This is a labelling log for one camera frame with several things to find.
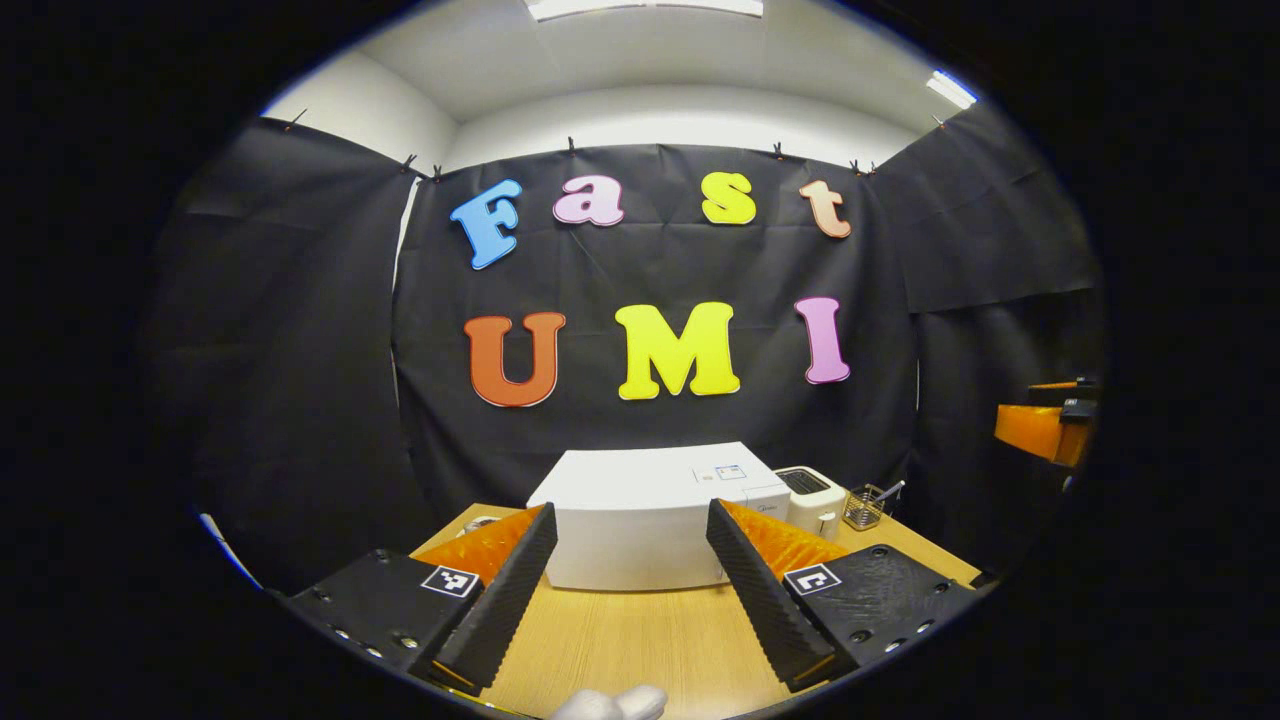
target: ceiling light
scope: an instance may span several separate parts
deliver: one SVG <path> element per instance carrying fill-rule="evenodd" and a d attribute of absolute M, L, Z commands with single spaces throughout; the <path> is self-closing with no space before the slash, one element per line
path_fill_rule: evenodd
<path fill-rule="evenodd" d="M 933 77 L 924 86 L 955 102 L 961 110 L 966 110 L 969 105 L 978 101 L 968 90 L 960 87 L 956 81 L 942 74 L 941 70 L 933 70 Z"/>
<path fill-rule="evenodd" d="M 654 5 L 707 8 L 709 10 L 726 10 L 728 13 L 751 15 L 753 18 L 764 15 L 764 3 L 762 0 L 658 0 Z"/>
<path fill-rule="evenodd" d="M 529 13 L 538 22 L 589 13 L 591 10 L 607 10 L 609 8 L 635 8 L 644 5 L 644 0 L 539 0 L 529 4 Z"/>

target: white wall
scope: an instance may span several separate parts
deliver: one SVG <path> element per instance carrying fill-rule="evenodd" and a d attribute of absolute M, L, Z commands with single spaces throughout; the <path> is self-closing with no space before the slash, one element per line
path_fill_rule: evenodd
<path fill-rule="evenodd" d="M 600 145 L 718 145 L 861 169 L 919 133 L 815 100 L 724 86 L 643 86 L 539 100 L 458 128 L 444 170 L 502 158 Z"/>
<path fill-rule="evenodd" d="M 262 115 L 337 135 L 426 174 L 443 164 L 458 124 L 399 76 L 360 51 L 321 65 L 285 91 Z"/>

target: clothespin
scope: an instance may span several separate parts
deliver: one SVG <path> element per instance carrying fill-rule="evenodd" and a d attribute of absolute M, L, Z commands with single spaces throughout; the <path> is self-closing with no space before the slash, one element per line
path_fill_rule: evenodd
<path fill-rule="evenodd" d="M 289 132 L 291 129 L 293 129 L 293 123 L 298 122 L 298 118 L 301 118 L 305 114 L 307 114 L 307 108 L 303 108 L 302 111 L 298 113 L 297 118 L 293 118 L 288 123 L 284 123 L 284 132 Z"/>

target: white glove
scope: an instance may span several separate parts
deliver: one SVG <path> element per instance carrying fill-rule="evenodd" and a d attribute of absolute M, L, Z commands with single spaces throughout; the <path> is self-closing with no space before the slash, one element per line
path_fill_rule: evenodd
<path fill-rule="evenodd" d="M 617 697 L 582 689 L 547 720 L 658 720 L 666 706 L 667 693 L 653 685 L 636 685 Z"/>

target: foam letter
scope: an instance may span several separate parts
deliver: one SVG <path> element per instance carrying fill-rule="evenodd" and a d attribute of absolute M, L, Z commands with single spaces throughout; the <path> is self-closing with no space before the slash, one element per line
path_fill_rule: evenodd
<path fill-rule="evenodd" d="M 499 316 L 472 318 L 462 325 L 471 338 L 471 387 L 490 405 L 529 407 L 547 400 L 556 389 L 559 374 L 556 336 L 564 327 L 559 313 L 534 313 L 525 316 L 525 328 L 534 336 L 534 374 L 522 383 L 507 379 L 502 345 L 511 320 Z"/>
<path fill-rule="evenodd" d="M 680 395 L 694 360 L 698 373 L 689 389 L 694 395 L 728 395 L 741 387 L 728 359 L 728 319 L 733 309 L 723 302 L 699 302 L 689 314 L 685 332 L 677 338 L 653 305 L 627 305 L 613 318 L 627 329 L 627 382 L 618 388 L 622 400 L 658 397 L 658 383 L 649 375 L 649 363 L 658 369 L 671 395 Z"/>
<path fill-rule="evenodd" d="M 513 179 L 504 179 L 489 190 L 458 205 L 449 213 L 451 220 L 462 223 L 462 229 L 467 231 L 467 240 L 471 241 L 471 269 L 480 270 L 493 264 L 494 260 L 516 249 L 516 238 L 502 234 L 498 225 L 507 229 L 516 229 L 520 217 L 516 215 L 516 206 L 504 197 L 520 195 L 520 183 Z M 493 202 L 493 211 L 489 204 Z"/>
<path fill-rule="evenodd" d="M 590 187 L 590 192 L 579 192 Z M 552 205 L 552 215 L 562 223 L 579 224 L 591 220 L 600 227 L 616 225 L 622 222 L 622 184 L 605 176 L 582 176 L 564 183 L 566 195 Z"/>
<path fill-rule="evenodd" d="M 840 357 L 840 342 L 836 338 L 836 310 L 840 309 L 840 302 L 835 297 L 805 297 L 795 307 L 804 316 L 809 331 L 810 361 L 804 379 L 822 384 L 847 378 L 849 365 Z"/>
<path fill-rule="evenodd" d="M 755 201 L 748 195 L 751 181 L 742 173 L 709 173 L 703 178 L 703 213 L 707 219 L 727 225 L 745 225 L 755 218 Z"/>
<path fill-rule="evenodd" d="M 809 199 L 813 208 L 813 219 L 822 228 L 822 232 L 835 238 L 849 237 L 854 228 L 836 217 L 836 205 L 844 204 L 845 199 L 838 192 L 832 192 L 823 181 L 813 181 L 800 188 L 800 195 Z"/>

